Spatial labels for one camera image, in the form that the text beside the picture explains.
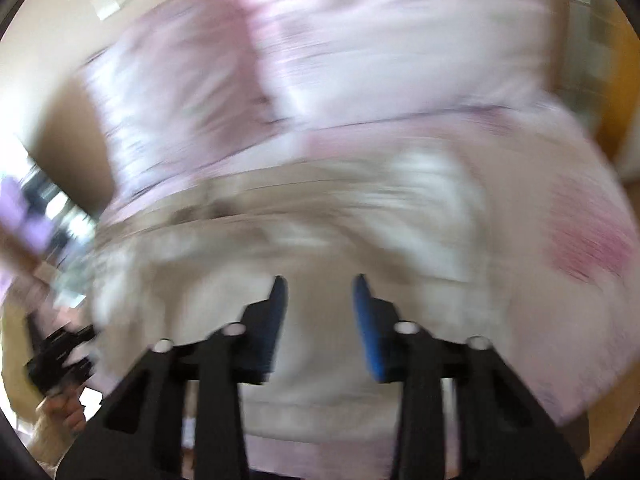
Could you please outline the person's left hand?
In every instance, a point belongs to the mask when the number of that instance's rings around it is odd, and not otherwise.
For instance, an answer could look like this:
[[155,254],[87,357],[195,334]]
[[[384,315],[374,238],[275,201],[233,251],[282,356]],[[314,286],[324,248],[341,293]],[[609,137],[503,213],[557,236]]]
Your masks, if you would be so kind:
[[34,434],[27,445],[37,462],[56,465],[85,429],[85,407],[80,402],[82,390],[82,387],[68,387],[38,405]]

